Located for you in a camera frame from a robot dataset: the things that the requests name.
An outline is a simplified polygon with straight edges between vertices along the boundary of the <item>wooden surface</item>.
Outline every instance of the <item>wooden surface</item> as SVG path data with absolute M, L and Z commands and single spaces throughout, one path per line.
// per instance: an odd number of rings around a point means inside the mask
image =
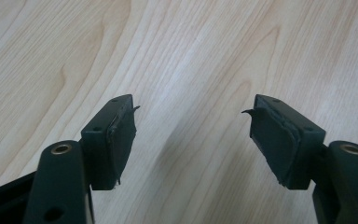
M 97 223 L 315 223 L 240 112 L 270 95 L 358 143 L 358 0 L 0 0 L 0 186 L 126 93 L 138 133 Z

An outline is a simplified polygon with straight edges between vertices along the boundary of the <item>light wood grain table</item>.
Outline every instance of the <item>light wood grain table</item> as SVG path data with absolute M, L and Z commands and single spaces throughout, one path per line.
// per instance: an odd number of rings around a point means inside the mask
M 241 111 L 266 94 L 358 143 L 358 0 L 0 0 L 0 186 L 127 93 L 138 133 L 97 223 L 315 223 Z

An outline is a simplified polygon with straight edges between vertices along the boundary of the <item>small hole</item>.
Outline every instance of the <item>small hole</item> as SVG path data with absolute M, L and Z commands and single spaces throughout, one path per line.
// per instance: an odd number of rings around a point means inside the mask
M 63 153 L 66 153 L 68 152 L 69 150 L 71 150 L 71 145 L 59 145 L 59 146 L 56 146 L 55 148 L 53 148 L 51 150 L 51 153 L 54 154 L 54 155 L 60 155 L 60 154 L 63 154 Z
M 358 155 L 358 147 L 352 145 L 342 145 L 340 148 L 353 155 Z
M 47 222 L 53 222 L 53 221 L 57 221 L 58 219 L 60 219 L 63 215 L 63 210 L 57 207 L 53 207 L 50 208 L 44 216 L 44 219 Z

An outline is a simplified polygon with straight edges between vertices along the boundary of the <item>wood grain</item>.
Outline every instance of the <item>wood grain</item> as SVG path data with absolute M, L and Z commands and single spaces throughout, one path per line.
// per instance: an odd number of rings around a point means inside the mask
M 125 93 L 138 133 L 97 223 L 315 223 L 240 112 L 270 95 L 358 143 L 358 0 L 0 0 L 0 186 Z

